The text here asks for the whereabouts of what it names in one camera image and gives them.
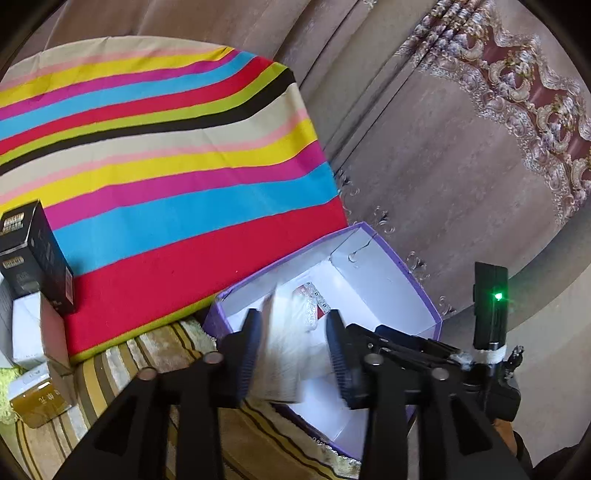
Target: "black stripe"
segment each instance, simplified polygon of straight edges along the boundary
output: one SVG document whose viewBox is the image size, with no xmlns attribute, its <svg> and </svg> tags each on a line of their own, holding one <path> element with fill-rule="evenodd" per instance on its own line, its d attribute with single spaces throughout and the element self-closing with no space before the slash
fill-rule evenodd
<svg viewBox="0 0 591 480">
<path fill-rule="evenodd" d="M 74 371 L 74 379 L 76 380 L 76 385 L 78 387 L 78 397 L 80 398 L 80 403 L 82 404 L 82 410 L 86 414 L 86 419 L 90 424 L 89 428 L 92 427 L 94 422 L 98 416 L 95 412 L 95 407 L 90 400 L 90 394 L 88 393 L 88 389 L 86 387 L 86 379 L 84 378 L 84 368 L 80 366 L 80 368 L 76 368 Z"/>
<path fill-rule="evenodd" d="M 187 336 L 187 338 L 189 339 L 189 343 L 191 344 L 191 349 L 192 349 L 192 350 L 197 350 L 197 349 L 195 348 L 195 342 L 193 342 L 193 339 L 192 339 L 192 338 L 191 338 L 191 336 L 189 335 L 189 332 L 187 331 L 187 329 L 186 329 L 186 328 L 183 326 L 183 324 L 181 323 L 181 320 L 179 320 L 179 321 L 177 322 L 177 325 L 178 325 L 178 326 L 181 328 L 181 330 L 182 330 L 183 332 L 185 332 L 185 335 Z"/>
<path fill-rule="evenodd" d="M 139 367 L 138 363 L 135 361 L 134 354 L 131 353 L 131 348 L 129 348 L 129 345 L 127 345 L 127 342 L 122 343 L 120 345 L 120 347 L 127 348 L 127 351 L 129 352 L 129 357 L 131 358 L 131 361 L 134 363 L 135 369 L 139 372 L 141 370 L 141 368 Z"/>
<path fill-rule="evenodd" d="M 177 409 L 177 418 L 180 420 L 180 413 L 178 412 L 178 405 L 171 405 L 170 406 L 170 410 L 168 411 L 168 419 L 170 420 L 170 424 L 173 426 L 173 428 L 175 430 L 177 430 L 178 432 L 178 425 L 174 422 L 174 418 L 173 418 L 173 407 L 176 407 Z"/>
<path fill-rule="evenodd" d="M 178 427 L 174 424 L 174 420 L 172 418 L 172 416 L 169 415 L 168 417 L 170 424 L 173 426 L 174 430 L 177 432 L 178 435 Z M 223 463 L 230 469 L 232 470 L 234 473 L 236 473 L 238 476 L 240 476 L 241 478 L 243 478 L 244 480 L 250 480 L 248 477 L 246 477 L 239 469 L 236 465 L 233 465 L 230 460 L 224 455 L 222 454 L 222 460 Z"/>
<path fill-rule="evenodd" d="M 298 452 L 300 452 L 300 453 L 301 453 L 301 454 L 302 454 L 302 455 L 303 455 L 305 458 L 307 458 L 308 460 L 310 460 L 310 461 L 312 461 L 312 462 L 319 463 L 320 465 L 322 465 L 322 466 L 326 467 L 326 468 L 327 468 L 327 469 L 329 469 L 331 472 L 333 472 L 333 474 L 335 475 L 335 477 L 336 477 L 336 478 L 342 478 L 343 480 L 349 480 L 349 478 L 350 478 L 350 477 L 348 477 L 348 476 L 340 476 L 340 475 L 338 475 L 338 474 L 335 472 L 335 469 L 334 469 L 334 468 L 332 468 L 332 466 L 330 466 L 330 465 L 327 465 L 327 464 L 325 464 L 325 463 L 322 463 L 322 462 L 321 462 L 321 461 L 319 461 L 318 459 L 316 459 L 316 458 L 312 458 L 312 457 L 310 457 L 310 456 L 306 455 L 306 454 L 304 453 L 304 451 L 303 451 L 303 450 L 302 450 L 302 449 L 299 447 L 299 445 L 298 445 L 298 444 L 296 444 L 296 442 L 294 442 L 294 441 L 293 441 L 293 440 L 292 440 L 290 437 L 288 437 L 287 435 L 284 435 L 284 434 L 283 434 L 283 433 L 281 433 L 279 430 L 277 430 L 277 428 L 275 427 L 275 425 L 273 424 L 273 422 L 272 422 L 271 420 L 269 420 L 267 417 L 265 417 L 265 414 L 264 414 L 263 412 L 261 412 L 260 410 L 257 410 L 256 408 L 254 408 L 254 407 L 253 407 L 252 405 L 250 405 L 250 404 L 249 404 L 249 403 L 248 403 L 246 400 L 244 400 L 244 403 L 246 404 L 246 406 L 247 406 L 248 408 L 250 408 L 250 409 L 251 409 L 251 410 L 253 410 L 253 411 L 256 411 L 256 412 L 257 412 L 257 413 L 258 413 L 258 414 L 259 414 L 261 417 L 263 417 L 263 418 L 264 418 L 264 419 L 267 421 L 267 424 L 269 425 L 269 427 L 271 427 L 271 428 L 272 428 L 272 430 L 273 430 L 274 432 L 276 432 L 276 434 L 277 434 L 277 435 L 280 435 L 280 436 L 282 436 L 282 437 L 283 437 L 285 440 L 287 440 L 289 443 L 291 443 L 291 444 L 292 444 L 292 445 L 295 447 L 295 449 L 296 449 Z"/>
<path fill-rule="evenodd" d="M 21 456 L 22 456 L 22 461 L 25 462 L 25 466 L 27 467 L 27 470 L 29 470 L 29 473 L 27 476 L 30 476 L 31 478 L 35 478 L 35 472 L 33 471 L 31 465 L 29 465 L 29 462 L 27 460 L 27 456 L 25 455 L 25 450 L 24 447 L 21 443 L 21 435 L 18 431 L 18 426 L 22 424 L 22 422 L 19 420 L 18 422 L 15 423 L 15 427 L 16 427 L 16 434 L 17 434 L 17 443 L 18 443 L 18 449 L 21 451 Z"/>
<path fill-rule="evenodd" d="M 302 462 L 298 457 L 296 457 L 293 452 L 290 452 L 287 448 L 285 448 L 283 446 L 283 444 L 276 439 L 275 437 L 272 437 L 271 435 L 269 435 L 267 432 L 265 432 L 265 429 L 262 427 L 262 425 L 258 422 L 258 420 L 253 417 L 250 413 L 248 413 L 246 410 L 240 410 L 240 412 L 242 412 L 244 415 L 246 415 L 249 419 L 252 420 L 252 422 L 255 424 L 255 426 L 257 427 L 258 430 L 261 431 L 261 433 L 263 433 L 267 438 L 270 438 L 271 440 L 273 440 L 273 442 L 275 442 L 277 444 L 277 446 L 283 450 L 287 455 L 289 455 L 290 457 L 292 457 L 296 462 L 298 462 L 301 466 L 304 466 L 306 468 L 310 468 L 312 470 L 314 470 L 318 475 L 326 478 L 327 480 L 332 480 L 331 477 L 324 473 L 322 470 L 320 470 L 318 467 L 315 467 L 313 465 L 306 465 L 304 462 Z M 347 477 L 339 477 L 339 478 L 343 478 L 345 480 L 349 480 Z"/>
<path fill-rule="evenodd" d="M 74 138 L 66 138 L 50 145 L 37 148 L 27 152 L 20 157 L 14 158 L 0 165 L 0 175 L 11 171 L 25 163 L 36 158 L 49 155 L 67 148 L 77 147 L 110 138 L 131 137 L 133 135 L 155 134 L 164 132 L 179 132 L 186 130 L 196 130 L 199 128 L 218 127 L 219 125 L 232 124 L 251 117 L 258 111 L 265 108 L 273 100 L 279 97 L 287 90 L 287 87 L 295 83 L 295 78 L 291 70 L 285 69 L 271 83 L 265 85 L 262 90 L 253 95 L 250 99 L 241 105 L 230 110 L 209 115 L 198 116 L 195 118 L 186 118 L 183 120 L 172 120 L 156 124 L 134 125 L 133 127 L 113 128 L 101 132 L 80 135 Z"/>
<path fill-rule="evenodd" d="M 148 367 L 154 367 L 151 363 L 150 360 L 148 359 L 148 354 L 145 352 L 145 345 L 142 343 L 142 340 L 139 339 L 139 336 L 137 336 L 136 338 L 134 338 L 135 340 L 135 344 L 138 346 L 138 350 L 139 352 L 142 354 L 142 356 L 144 357 L 144 362 L 146 362 L 146 364 L 148 365 Z"/>
<path fill-rule="evenodd" d="M 170 326 L 176 336 L 176 338 L 178 338 L 178 341 L 181 342 L 181 347 L 183 347 L 183 349 L 189 354 L 189 356 L 191 356 L 193 358 L 193 361 L 197 360 L 197 356 L 193 353 L 193 350 L 195 350 L 194 348 L 191 350 L 190 348 L 187 348 L 187 346 L 184 344 L 183 342 L 183 338 L 180 336 L 180 334 L 177 332 L 177 329 L 174 328 L 173 325 Z M 193 347 L 193 341 L 191 340 L 191 337 L 189 335 L 187 335 L 187 338 L 189 339 L 190 345 L 189 347 Z"/>
<path fill-rule="evenodd" d="M 56 429 L 56 426 L 53 423 L 53 420 L 50 420 L 49 423 L 51 424 L 51 429 L 53 431 L 53 435 L 55 435 L 55 437 L 56 437 L 57 446 L 60 448 L 61 456 L 63 457 L 64 460 L 66 460 L 67 455 L 66 455 L 66 453 L 64 451 L 64 447 L 61 446 L 60 437 L 57 434 L 57 429 Z"/>
<path fill-rule="evenodd" d="M 31 451 L 31 448 L 29 447 L 29 441 L 27 440 L 27 433 L 25 432 L 24 422 L 21 423 L 21 427 L 22 427 L 22 441 L 24 442 L 25 448 L 27 449 L 27 452 L 29 453 L 29 455 L 31 457 L 31 463 L 33 464 L 33 468 L 37 472 L 37 475 L 39 476 L 39 478 L 43 479 L 43 475 L 41 474 L 41 471 L 37 467 L 37 463 L 35 461 L 35 457 L 33 456 L 33 452 Z"/>
<path fill-rule="evenodd" d="M 60 421 L 61 431 L 64 433 L 64 437 L 66 438 L 68 448 L 70 449 L 70 451 L 72 451 L 72 444 L 70 443 L 70 439 L 68 438 L 68 432 L 66 432 L 66 426 L 64 425 L 64 421 L 62 420 L 61 415 L 59 415 L 57 419 Z"/>
<path fill-rule="evenodd" d="M 93 363 L 95 367 L 95 374 L 96 379 L 99 382 L 100 391 L 102 392 L 107 405 L 110 405 L 111 402 L 115 399 L 115 395 L 113 393 L 113 389 L 111 388 L 111 384 L 109 379 L 107 378 L 107 373 L 105 372 L 105 364 L 103 362 L 103 358 L 105 353 L 100 353 L 95 355 L 93 358 Z"/>
<path fill-rule="evenodd" d="M 247 476 L 244 476 L 242 474 L 242 472 L 240 470 L 238 470 L 238 468 L 235 465 L 232 465 L 230 463 L 230 460 L 228 460 L 226 457 L 223 458 L 223 463 L 224 465 L 226 465 L 232 472 L 234 472 L 235 474 L 237 474 L 237 476 L 239 476 L 240 478 L 243 478 L 244 480 L 250 480 Z"/>
</svg>

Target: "brown striped fabric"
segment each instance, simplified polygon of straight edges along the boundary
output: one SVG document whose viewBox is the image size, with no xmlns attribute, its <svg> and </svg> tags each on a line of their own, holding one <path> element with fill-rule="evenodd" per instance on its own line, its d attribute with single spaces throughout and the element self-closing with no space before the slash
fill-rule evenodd
<svg viewBox="0 0 591 480">
<path fill-rule="evenodd" d="M 77 405 L 69 411 L 35 430 L 19 422 L 0 433 L 33 480 L 50 480 L 139 369 L 184 368 L 214 349 L 215 341 L 193 318 L 145 333 L 78 365 Z M 221 410 L 220 432 L 228 480 L 337 480 L 357 478 L 359 473 L 359 462 L 318 444 L 266 402 L 250 399 L 240 410 Z M 168 480 L 175 479 L 177 434 L 178 410 L 172 407 L 164 472 Z"/>
</svg>

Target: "pink stripe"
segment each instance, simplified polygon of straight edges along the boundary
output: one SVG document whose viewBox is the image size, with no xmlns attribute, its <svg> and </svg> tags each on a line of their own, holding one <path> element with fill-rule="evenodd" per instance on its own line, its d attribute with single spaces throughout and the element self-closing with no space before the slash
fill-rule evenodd
<svg viewBox="0 0 591 480">
<path fill-rule="evenodd" d="M 232 152 L 242 150 L 255 150 L 257 148 L 264 147 L 268 144 L 276 142 L 280 138 L 286 136 L 291 132 L 301 121 L 308 118 L 308 113 L 305 108 L 298 110 L 286 123 L 272 131 L 270 134 L 257 138 L 256 140 L 249 140 L 246 142 L 228 143 L 225 145 L 200 145 L 198 147 L 172 147 L 163 148 L 160 150 L 151 150 L 149 152 L 136 152 L 122 155 L 112 155 L 99 161 L 89 161 L 86 163 L 80 163 L 64 170 L 59 170 L 54 173 L 50 173 L 45 177 L 36 179 L 17 187 L 16 189 L 6 192 L 0 195 L 0 204 L 9 202 L 10 200 L 18 197 L 19 195 L 26 194 L 32 190 L 39 189 L 50 183 L 73 177 L 79 173 L 87 171 L 98 170 L 99 168 L 106 167 L 108 165 L 120 165 L 123 163 L 149 160 L 150 158 L 162 158 L 162 157 L 174 157 L 175 155 L 193 155 L 209 152 Z"/>
<path fill-rule="evenodd" d="M 19 102 L 0 108 L 0 120 L 10 116 L 20 115 L 25 112 L 65 100 L 67 98 L 82 95 L 83 93 L 94 92 L 107 88 L 128 85 L 130 83 L 150 82 L 154 80 L 165 80 L 193 73 L 204 73 L 214 70 L 238 55 L 238 50 L 233 50 L 219 60 L 200 60 L 184 67 L 149 70 L 147 72 L 122 73 L 111 77 L 101 77 L 86 82 L 67 85 L 48 93 L 42 93 L 35 97 L 27 98 Z"/>
<path fill-rule="evenodd" d="M 308 174 L 324 162 L 318 140 L 304 147 L 295 157 L 270 166 L 220 168 L 194 171 L 168 177 L 109 185 L 45 209 L 53 229 L 100 215 L 119 207 L 137 205 L 185 193 L 200 192 L 240 184 L 293 180 Z"/>
<path fill-rule="evenodd" d="M 20 77 L 13 78 L 11 80 L 5 80 L 0 83 L 0 92 L 4 90 L 8 90 L 13 88 L 17 85 L 22 83 L 29 82 L 36 78 L 42 77 L 44 75 L 49 75 L 50 73 L 57 73 L 62 70 L 71 69 L 73 67 L 77 67 L 80 65 L 90 65 L 92 63 L 103 63 L 106 61 L 114 61 L 114 60 L 125 60 L 125 59 L 150 59 L 154 57 L 170 57 L 173 55 L 197 55 L 200 53 L 205 53 L 208 51 L 217 50 L 220 47 L 215 48 L 147 48 L 145 50 L 131 50 L 131 51 L 122 51 L 122 52 L 114 52 L 109 54 L 99 54 L 99 55 L 91 55 L 87 57 L 80 57 L 75 60 L 64 61 L 62 63 L 56 63 L 54 65 L 49 65 L 47 67 L 43 67 L 40 69 L 35 70 L 32 73 L 27 73 L 26 75 L 22 75 Z"/>
</svg>

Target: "purple box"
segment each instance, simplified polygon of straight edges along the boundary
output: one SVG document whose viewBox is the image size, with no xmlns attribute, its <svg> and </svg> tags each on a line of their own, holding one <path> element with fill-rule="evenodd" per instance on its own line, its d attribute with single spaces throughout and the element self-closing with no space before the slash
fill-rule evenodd
<svg viewBox="0 0 591 480">
<path fill-rule="evenodd" d="M 324 309 L 339 309 L 345 323 L 374 330 L 380 324 L 438 339 L 441 317 L 400 257 L 367 223 L 326 235 L 220 293 L 203 324 L 218 339 L 239 330 L 249 308 L 260 308 L 278 284 L 314 291 Z M 326 344 L 325 324 L 311 332 Z M 303 382 L 304 400 L 276 408 L 338 452 L 361 458 L 366 410 L 349 410 L 334 375 Z"/>
</svg>

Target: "blue stripe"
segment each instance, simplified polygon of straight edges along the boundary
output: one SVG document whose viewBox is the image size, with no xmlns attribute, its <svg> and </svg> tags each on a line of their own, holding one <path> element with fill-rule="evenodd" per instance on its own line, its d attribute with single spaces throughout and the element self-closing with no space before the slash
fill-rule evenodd
<svg viewBox="0 0 591 480">
<path fill-rule="evenodd" d="M 236 185 L 117 208 L 60 228 L 55 235 L 74 273 L 82 275 L 196 235 L 322 205 L 336 193 L 332 171 L 323 163 L 296 180 Z"/>
<path fill-rule="evenodd" d="M 53 120 L 117 103 L 131 102 L 171 93 L 186 92 L 212 85 L 239 72 L 255 55 L 240 52 L 228 63 L 204 73 L 191 73 L 181 77 L 150 82 L 132 83 L 120 87 L 83 93 L 61 102 L 52 103 L 31 112 L 0 121 L 0 140 L 17 135 Z"/>
</svg>

